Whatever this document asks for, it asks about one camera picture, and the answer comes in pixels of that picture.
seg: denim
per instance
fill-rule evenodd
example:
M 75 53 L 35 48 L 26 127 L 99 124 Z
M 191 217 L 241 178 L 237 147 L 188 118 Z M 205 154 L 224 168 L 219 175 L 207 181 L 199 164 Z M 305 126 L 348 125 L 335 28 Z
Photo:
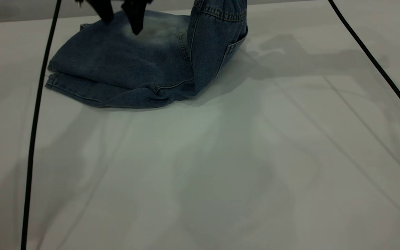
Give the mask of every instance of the denim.
M 190 16 L 123 12 L 85 25 L 51 59 L 46 87 L 94 107 L 156 108 L 203 90 L 244 41 L 247 0 L 196 0 Z

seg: black cable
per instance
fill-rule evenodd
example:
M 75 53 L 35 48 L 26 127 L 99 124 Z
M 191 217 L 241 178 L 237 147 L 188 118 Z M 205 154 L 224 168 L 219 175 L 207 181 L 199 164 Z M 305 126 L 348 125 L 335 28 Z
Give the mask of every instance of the black cable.
M 27 247 L 27 228 L 29 225 L 30 194 L 32 192 L 33 153 L 35 152 L 36 129 L 38 127 L 38 116 L 40 115 L 40 104 L 41 104 L 41 96 L 43 94 L 44 76 L 46 74 L 47 62 L 49 61 L 49 52 L 50 52 L 50 47 L 52 45 L 53 34 L 55 32 L 55 26 L 57 25 L 60 6 L 61 6 L 61 0 L 57 0 L 57 5 L 55 7 L 55 12 L 53 14 L 52 24 L 50 27 L 49 38 L 47 40 L 46 52 L 44 53 L 43 65 L 41 67 L 40 82 L 38 83 L 38 91 L 36 92 L 35 111 L 33 113 L 32 132 L 30 134 L 29 156 L 27 162 L 27 180 L 26 180 L 26 194 L 24 197 L 21 250 L 26 250 Z
M 367 49 L 367 46 L 362 42 L 362 40 L 357 36 L 356 32 L 351 28 L 351 26 L 348 24 L 348 22 L 345 20 L 343 17 L 342 13 L 340 13 L 338 7 L 334 3 L 333 0 L 328 0 L 330 2 L 330 5 L 333 7 L 334 11 L 336 12 L 337 16 L 339 17 L 340 21 L 342 21 L 343 25 L 345 25 L 346 29 L 350 32 L 350 34 L 353 36 L 354 40 L 357 41 L 357 44 L 362 48 L 362 50 L 365 52 L 367 57 L 370 59 L 370 61 L 373 63 L 373 65 L 376 67 L 376 69 L 381 73 L 382 77 L 387 81 L 387 83 L 390 85 L 392 90 L 396 93 L 396 95 L 400 99 L 400 90 L 396 86 L 396 84 L 393 82 L 393 80 L 388 76 L 388 74 L 385 72 L 385 70 L 382 68 L 382 66 L 376 61 L 374 56 L 370 53 L 370 51 Z

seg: gray wall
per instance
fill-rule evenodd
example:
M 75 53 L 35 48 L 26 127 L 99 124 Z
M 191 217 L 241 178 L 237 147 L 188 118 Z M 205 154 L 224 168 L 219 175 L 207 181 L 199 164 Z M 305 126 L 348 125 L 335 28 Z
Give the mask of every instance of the gray wall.
M 60 17 L 92 16 L 95 12 L 87 3 L 78 8 L 75 0 L 62 0 Z M 278 3 L 294 0 L 249 0 L 250 4 Z M 194 0 L 155 0 L 148 9 L 165 11 L 189 9 Z M 0 22 L 48 19 L 53 15 L 56 0 L 0 0 Z M 113 1 L 113 7 L 120 10 L 121 2 Z

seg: back pocket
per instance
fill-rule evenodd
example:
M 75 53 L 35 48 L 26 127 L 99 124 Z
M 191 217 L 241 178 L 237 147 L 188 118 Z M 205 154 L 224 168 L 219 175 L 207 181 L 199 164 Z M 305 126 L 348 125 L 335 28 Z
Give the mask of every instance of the back pocket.
M 231 43 L 228 45 L 226 52 L 223 56 L 222 63 L 220 64 L 219 71 L 222 70 L 222 68 L 227 65 L 227 63 L 231 60 L 231 58 L 234 56 L 235 52 L 239 49 L 240 45 L 245 41 L 246 35 L 248 35 L 248 27 L 246 27 L 246 32 L 243 37 L 241 37 L 238 41 L 235 43 Z

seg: white surface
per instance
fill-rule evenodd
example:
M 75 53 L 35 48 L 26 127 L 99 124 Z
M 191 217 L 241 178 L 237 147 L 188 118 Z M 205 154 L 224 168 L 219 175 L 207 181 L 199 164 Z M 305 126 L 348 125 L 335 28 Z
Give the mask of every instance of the white surface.
M 51 55 L 94 20 L 60 19 Z M 248 22 L 195 100 L 92 109 L 44 90 L 30 249 L 400 249 L 399 100 L 327 2 Z M 49 25 L 0 24 L 0 250 L 18 249 Z

